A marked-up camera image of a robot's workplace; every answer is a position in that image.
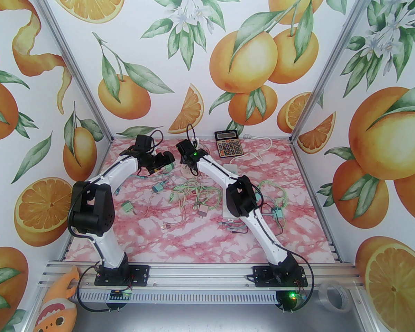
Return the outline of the white power strip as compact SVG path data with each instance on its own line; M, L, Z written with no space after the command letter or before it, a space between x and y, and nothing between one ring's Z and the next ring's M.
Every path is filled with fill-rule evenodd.
M237 176L238 174L238 166L236 164L224 164L223 167L234 174L234 176ZM225 189L223 189L223 201L222 201L222 217L223 220L226 222L234 222L236 218L230 213L230 211L227 208L227 201L226 201L226 194Z

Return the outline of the black gold desk calculator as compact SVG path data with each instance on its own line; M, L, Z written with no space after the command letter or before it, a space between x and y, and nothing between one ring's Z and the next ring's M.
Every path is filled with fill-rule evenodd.
M214 133L218 153L221 158L244 155L237 130L216 131Z

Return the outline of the black controller with led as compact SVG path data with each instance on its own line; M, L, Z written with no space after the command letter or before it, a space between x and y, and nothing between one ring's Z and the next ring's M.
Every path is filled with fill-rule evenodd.
M277 291L275 294L276 307L284 312L295 312L306 304L306 299L295 291Z

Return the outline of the clear tape roll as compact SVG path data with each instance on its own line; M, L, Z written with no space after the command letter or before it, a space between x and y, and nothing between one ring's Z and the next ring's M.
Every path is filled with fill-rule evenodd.
M340 307L334 305L329 299L329 290L335 290L339 294L342 302ZM353 307L353 302L349 298L348 289L337 281L327 280L324 283L321 283L318 289L318 297L321 305L323 305L323 307L330 312L347 313Z

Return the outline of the orange fish plush toy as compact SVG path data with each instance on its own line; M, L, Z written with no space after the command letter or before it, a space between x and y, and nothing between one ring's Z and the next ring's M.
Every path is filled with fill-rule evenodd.
M75 294L76 286L70 288L70 283L73 280L78 281L79 278L79 271L73 266L51 285L45 295L33 332L73 331L77 306L70 298Z

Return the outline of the aluminium slotted rail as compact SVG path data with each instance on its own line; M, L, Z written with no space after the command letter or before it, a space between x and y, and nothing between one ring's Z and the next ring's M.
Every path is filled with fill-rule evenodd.
M37 288L47 291L58 278L76 266L80 273L91 262L49 261ZM143 264L149 265L145 287L132 286L130 301L109 301L111 290L123 286L95 286L96 272L89 270L82 279L79 295L82 302L124 304L263 304L276 303L277 291L298 292L298 288L256 287L247 280L255 264ZM327 280L337 281L346 289L363 286L352 264L311 264L315 277L314 292Z

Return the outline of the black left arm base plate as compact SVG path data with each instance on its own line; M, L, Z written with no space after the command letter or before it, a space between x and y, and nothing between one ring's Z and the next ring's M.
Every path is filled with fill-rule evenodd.
M127 265L119 268L99 267L95 277L95 286L147 286L148 265Z

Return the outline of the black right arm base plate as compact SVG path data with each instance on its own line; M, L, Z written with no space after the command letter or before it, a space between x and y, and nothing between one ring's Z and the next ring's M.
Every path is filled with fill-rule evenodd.
M256 287L298 288L308 287L304 268L285 269L277 266L254 266L253 281Z

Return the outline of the aluminium frame post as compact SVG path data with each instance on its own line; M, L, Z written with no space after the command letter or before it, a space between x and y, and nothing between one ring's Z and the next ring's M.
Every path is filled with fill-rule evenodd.
M70 49L70 46L68 45L68 42L62 32L62 29L60 25L58 24L57 19L55 18L54 13L52 12L50 6L48 5L47 0L34 0L34 1L35 1L35 6L40 10L41 15L48 23L48 26L51 30L51 34L57 43L57 46L62 54L63 59L65 60L68 70L73 76L73 79L76 81L81 91L81 94L86 100L86 103L89 106L92 114L95 116L96 122L101 128L103 136L111 144L114 140L114 137L112 136L111 131L102 113L100 112L99 107L97 106L97 103L92 95L90 87L88 86L83 76L83 73L81 72L81 69L79 68L79 65L76 62L76 59L72 53L72 50Z
M361 13L367 8L370 0L355 0L347 18L345 19L344 24L342 25L341 32L336 40L334 47L332 48L331 53L329 54L328 60L320 73L320 76L312 89L309 100L307 101L305 108L299 120L293 130L293 133L289 137L290 145L296 144L304 125L310 117L314 107L318 104L320 96L323 95L327 82L329 81L334 69L336 68L343 51L349 43L349 39L353 33L353 29L356 28L358 20L361 16Z

